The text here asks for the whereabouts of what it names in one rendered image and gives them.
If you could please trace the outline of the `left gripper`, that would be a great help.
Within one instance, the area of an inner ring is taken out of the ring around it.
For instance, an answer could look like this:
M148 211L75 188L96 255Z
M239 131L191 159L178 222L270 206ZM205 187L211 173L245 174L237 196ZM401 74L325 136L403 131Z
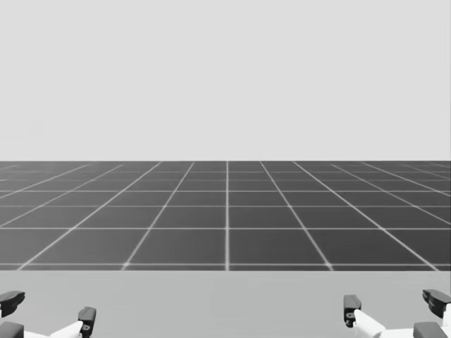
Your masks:
M0 318L13 314L25 300L25 292L9 291L0 294ZM30 332L20 323L3 322L0 324L0 338L91 338L97 316L96 308L85 306L78 313L78 320L56 332L50 337Z

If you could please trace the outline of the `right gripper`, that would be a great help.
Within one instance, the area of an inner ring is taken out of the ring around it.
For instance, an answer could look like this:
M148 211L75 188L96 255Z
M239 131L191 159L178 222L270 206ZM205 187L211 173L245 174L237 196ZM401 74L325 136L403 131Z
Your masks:
M345 326L354 330L355 338L451 338L451 296L436 289L424 289L422 297L432 314L442 320L418 322L411 328L390 329L362 311L362 302L355 294L343 297Z

